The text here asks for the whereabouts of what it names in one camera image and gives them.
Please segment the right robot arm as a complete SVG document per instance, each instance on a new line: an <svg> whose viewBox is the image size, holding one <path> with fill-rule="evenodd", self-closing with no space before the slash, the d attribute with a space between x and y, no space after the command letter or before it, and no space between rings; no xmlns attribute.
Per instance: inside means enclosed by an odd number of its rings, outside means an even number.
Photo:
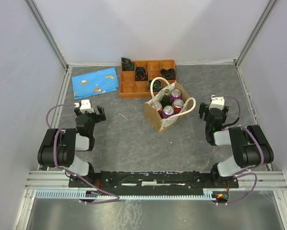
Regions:
<svg viewBox="0 0 287 230"><path fill-rule="evenodd" d="M211 146L231 146L232 156L213 165L210 171L210 183L214 187L222 187L236 179L245 171L272 163L273 150L259 125L231 127L239 121L225 124L229 107L223 102L201 103L199 118L206 123L206 141Z"/></svg>

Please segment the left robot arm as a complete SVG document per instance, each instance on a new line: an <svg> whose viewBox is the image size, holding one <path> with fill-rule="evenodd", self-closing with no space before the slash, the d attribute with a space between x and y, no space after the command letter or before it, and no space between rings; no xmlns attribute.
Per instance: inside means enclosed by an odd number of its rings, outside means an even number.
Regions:
<svg viewBox="0 0 287 230"><path fill-rule="evenodd" d="M93 150L95 124L106 120L104 108L97 106L97 110L99 113L92 108L76 107L75 128L49 128L38 151L38 163L64 171L70 182L82 183L86 187L94 185L96 175L92 164L81 160L75 153Z"/></svg>

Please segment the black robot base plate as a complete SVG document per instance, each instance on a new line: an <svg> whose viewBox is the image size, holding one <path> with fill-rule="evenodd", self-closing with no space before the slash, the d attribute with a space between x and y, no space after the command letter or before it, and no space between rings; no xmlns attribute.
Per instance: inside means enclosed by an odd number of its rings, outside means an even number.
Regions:
<svg viewBox="0 0 287 230"><path fill-rule="evenodd" d="M239 188L232 176L212 172L92 172L84 176L92 185L118 196L202 195L206 189Z"/></svg>

